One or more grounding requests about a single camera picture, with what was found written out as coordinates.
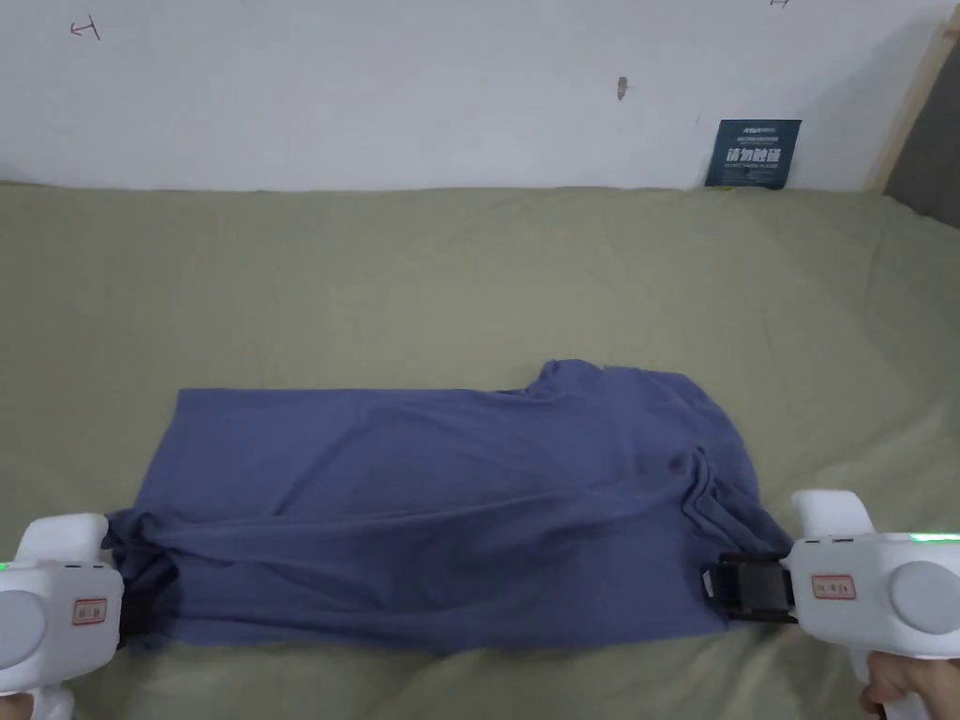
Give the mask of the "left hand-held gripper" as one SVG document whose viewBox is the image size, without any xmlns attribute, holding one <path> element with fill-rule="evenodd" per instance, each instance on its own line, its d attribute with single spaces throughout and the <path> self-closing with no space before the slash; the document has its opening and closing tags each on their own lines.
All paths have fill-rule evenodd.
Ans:
<svg viewBox="0 0 960 720">
<path fill-rule="evenodd" d="M 69 719 L 66 683 L 104 668 L 151 632 L 152 579 L 123 579 L 101 553 L 108 519 L 34 520 L 1 563 L 1 694 L 33 699 L 34 719 Z"/>
</svg>

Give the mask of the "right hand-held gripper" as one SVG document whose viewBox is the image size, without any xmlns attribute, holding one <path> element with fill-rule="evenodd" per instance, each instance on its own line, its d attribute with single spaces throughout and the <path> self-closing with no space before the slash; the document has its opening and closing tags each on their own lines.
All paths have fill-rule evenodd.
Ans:
<svg viewBox="0 0 960 720">
<path fill-rule="evenodd" d="M 879 532 L 851 491 L 798 491 L 792 503 L 802 537 L 786 558 L 723 553 L 703 568 L 704 593 L 719 614 L 783 623 L 786 568 L 793 615 L 808 635 L 854 653 L 958 657 L 957 533 Z"/>
</svg>

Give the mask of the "person's right hand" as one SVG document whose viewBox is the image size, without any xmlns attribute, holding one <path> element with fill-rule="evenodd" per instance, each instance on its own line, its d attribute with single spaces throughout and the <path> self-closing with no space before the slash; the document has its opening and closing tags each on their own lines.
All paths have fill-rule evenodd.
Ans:
<svg viewBox="0 0 960 720">
<path fill-rule="evenodd" d="M 868 682 L 861 707 L 879 714 L 882 706 L 914 694 L 930 719 L 959 718 L 959 658 L 919 659 L 872 652 L 867 659 Z"/>
</svg>

